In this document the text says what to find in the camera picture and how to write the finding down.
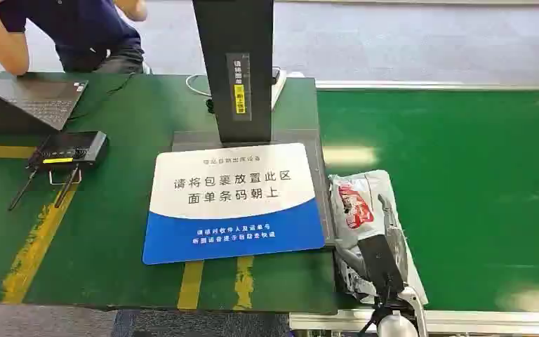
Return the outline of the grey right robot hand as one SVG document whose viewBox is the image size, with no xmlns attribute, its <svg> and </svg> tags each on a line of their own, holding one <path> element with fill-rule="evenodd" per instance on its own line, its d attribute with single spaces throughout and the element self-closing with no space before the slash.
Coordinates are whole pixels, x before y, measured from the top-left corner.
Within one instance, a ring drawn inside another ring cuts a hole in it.
<svg viewBox="0 0 539 337">
<path fill-rule="evenodd" d="M 365 271 L 373 283 L 379 299 L 386 303 L 396 300 L 408 281 L 408 258 L 402 228 L 394 214 L 391 201 L 379 194 L 383 225 L 378 233 L 360 239 L 358 247 L 364 260 Z"/>
</svg>

